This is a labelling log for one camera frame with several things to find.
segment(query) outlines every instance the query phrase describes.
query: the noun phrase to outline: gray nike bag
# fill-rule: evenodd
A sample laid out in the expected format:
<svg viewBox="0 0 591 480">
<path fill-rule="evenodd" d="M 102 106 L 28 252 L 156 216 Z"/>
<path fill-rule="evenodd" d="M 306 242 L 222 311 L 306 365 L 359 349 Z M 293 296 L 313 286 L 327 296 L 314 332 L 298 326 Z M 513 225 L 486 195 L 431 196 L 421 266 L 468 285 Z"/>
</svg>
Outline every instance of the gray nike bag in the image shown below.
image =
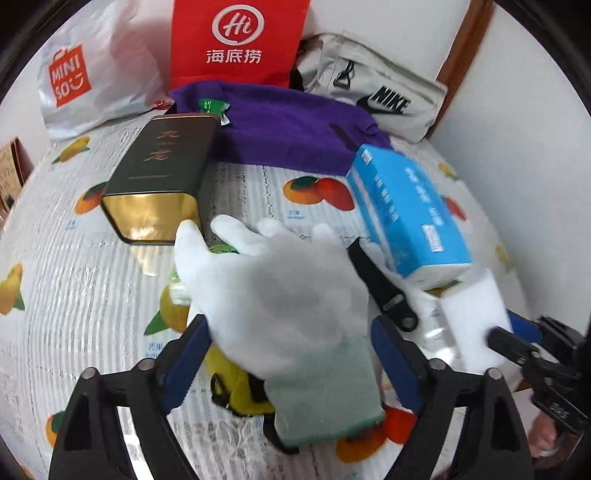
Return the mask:
<svg viewBox="0 0 591 480">
<path fill-rule="evenodd" d="M 419 142 L 433 125 L 447 93 L 349 34 L 320 34 L 298 58 L 304 90 L 371 113 L 386 132 Z"/>
</svg>

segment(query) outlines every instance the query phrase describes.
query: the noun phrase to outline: purple cloth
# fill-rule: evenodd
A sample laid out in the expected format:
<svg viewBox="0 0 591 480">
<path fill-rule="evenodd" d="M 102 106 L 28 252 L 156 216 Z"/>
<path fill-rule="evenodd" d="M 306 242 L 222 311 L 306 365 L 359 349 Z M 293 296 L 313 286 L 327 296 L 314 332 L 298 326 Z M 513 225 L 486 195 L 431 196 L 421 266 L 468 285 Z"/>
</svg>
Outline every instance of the purple cloth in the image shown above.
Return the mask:
<svg viewBox="0 0 591 480">
<path fill-rule="evenodd" d="M 345 175 L 364 143 L 390 148 L 388 135 L 360 107 L 280 87 L 196 82 L 172 92 L 178 113 L 200 112 L 199 100 L 230 104 L 215 160 Z"/>
</svg>

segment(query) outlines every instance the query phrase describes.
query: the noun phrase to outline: nike bag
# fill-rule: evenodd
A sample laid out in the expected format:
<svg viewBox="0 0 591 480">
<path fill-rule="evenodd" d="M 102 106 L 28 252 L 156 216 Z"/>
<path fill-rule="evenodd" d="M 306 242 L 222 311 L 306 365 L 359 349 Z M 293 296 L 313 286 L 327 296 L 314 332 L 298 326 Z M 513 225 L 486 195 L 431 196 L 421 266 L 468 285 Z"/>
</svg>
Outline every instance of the nike bag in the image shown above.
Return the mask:
<svg viewBox="0 0 591 480">
<path fill-rule="evenodd" d="M 176 0 L 173 89 L 201 80 L 289 86 L 310 0 Z"/>
<path fill-rule="evenodd" d="M 304 90 L 357 105 L 386 132 L 419 142 L 433 125 L 447 87 L 406 69 L 347 34 L 304 42 L 297 66 Z"/>
<path fill-rule="evenodd" d="M 93 0 L 42 46 L 37 80 L 51 139 L 172 104 L 156 60 L 130 28 L 138 6 L 139 0 Z"/>
</svg>

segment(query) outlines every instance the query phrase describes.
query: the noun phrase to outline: fruit-patterned bedsheet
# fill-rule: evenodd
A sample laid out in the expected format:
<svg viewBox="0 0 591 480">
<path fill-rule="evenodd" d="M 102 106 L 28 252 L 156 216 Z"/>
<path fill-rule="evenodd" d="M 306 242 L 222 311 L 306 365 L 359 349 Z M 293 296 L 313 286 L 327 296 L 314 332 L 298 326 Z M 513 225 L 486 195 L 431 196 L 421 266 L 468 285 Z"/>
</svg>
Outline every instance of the fruit-patterned bedsheet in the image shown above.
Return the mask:
<svg viewBox="0 0 591 480">
<path fill-rule="evenodd" d="M 99 207 L 123 153 L 156 114 L 111 122 L 56 145 L 35 169 L 4 227 L 0 434 L 36 480 L 47 478 L 63 410 L 82 370 L 92 365 L 101 373 L 121 371 L 143 357 L 156 357 L 187 322 L 188 308 L 173 306 L 165 290 L 173 248 L 122 243 Z M 505 249 L 464 182 L 428 143 L 393 141 L 393 146 L 428 172 L 475 263 L 493 271 L 507 306 L 527 315 Z M 274 217 L 302 238 L 312 225 L 326 222 L 346 244 L 366 235 L 344 178 L 219 164 L 215 183 L 211 216 L 227 213 L 249 226 Z M 401 449 L 387 440 L 369 459 L 344 463 L 335 442 L 325 442 L 288 457 L 265 440 L 261 419 L 236 418 L 209 397 L 208 379 L 199 372 L 184 404 L 168 417 L 203 479 L 378 479 Z M 121 409 L 120 416 L 138 477 L 150 478 L 129 411 Z M 453 456 L 461 415 L 454 422 L 438 469 Z"/>
</svg>

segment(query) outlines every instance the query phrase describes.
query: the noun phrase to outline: blue tissue box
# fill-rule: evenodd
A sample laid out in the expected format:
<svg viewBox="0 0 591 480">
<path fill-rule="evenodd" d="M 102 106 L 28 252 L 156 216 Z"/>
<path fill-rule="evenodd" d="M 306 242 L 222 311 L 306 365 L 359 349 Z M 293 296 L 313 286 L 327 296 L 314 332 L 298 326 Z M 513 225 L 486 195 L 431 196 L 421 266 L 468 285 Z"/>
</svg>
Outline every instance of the blue tissue box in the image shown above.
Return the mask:
<svg viewBox="0 0 591 480">
<path fill-rule="evenodd" d="M 472 257 L 425 172 L 393 150 L 362 145 L 347 180 L 389 268 L 428 290 L 464 273 Z"/>
</svg>

